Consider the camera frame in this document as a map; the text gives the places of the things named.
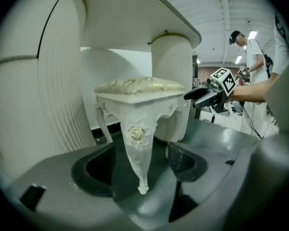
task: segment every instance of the white ornate stool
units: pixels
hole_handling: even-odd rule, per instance
[[[174,117],[176,126],[171,141],[177,142],[181,130],[185,129],[184,120],[179,115],[187,109],[183,86],[161,78],[116,79],[97,87],[95,93],[97,121],[107,142],[112,142],[112,138],[104,115],[114,115],[121,123],[126,154],[139,178],[138,190],[146,194],[149,189],[147,173],[158,119]]]

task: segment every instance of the black cable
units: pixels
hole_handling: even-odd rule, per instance
[[[245,112],[244,114],[245,114],[245,116],[246,116],[246,120],[247,120],[247,123],[248,123],[248,125],[250,126],[250,128],[257,134],[257,136],[258,136],[260,139],[262,139],[262,137],[260,136],[260,134],[259,134],[259,133],[257,132],[257,130],[255,129],[254,124],[253,124],[253,122],[252,122],[249,114],[247,113],[245,107],[243,107],[243,112]]]

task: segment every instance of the black cap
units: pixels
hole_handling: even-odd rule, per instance
[[[234,44],[236,41],[236,37],[241,34],[239,31],[234,31],[229,37],[229,44]]]

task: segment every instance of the white t-shirt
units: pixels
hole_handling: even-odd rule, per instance
[[[247,67],[252,67],[257,61],[257,55],[263,57],[264,65],[258,68],[257,70],[250,73],[250,83],[256,84],[268,79],[268,74],[266,72],[265,59],[263,53],[260,49],[259,44],[254,39],[248,39],[247,48],[246,48],[246,58],[247,58]]]
[[[273,63],[272,73],[282,74],[288,66],[289,47],[286,40],[280,35],[274,23],[274,38],[275,38],[275,59]]]

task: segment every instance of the upholstered cushion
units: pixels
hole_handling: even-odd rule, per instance
[[[96,93],[112,94],[138,94],[157,91],[184,90],[184,87],[173,80],[153,77],[140,77],[133,79],[115,79],[95,88]]]

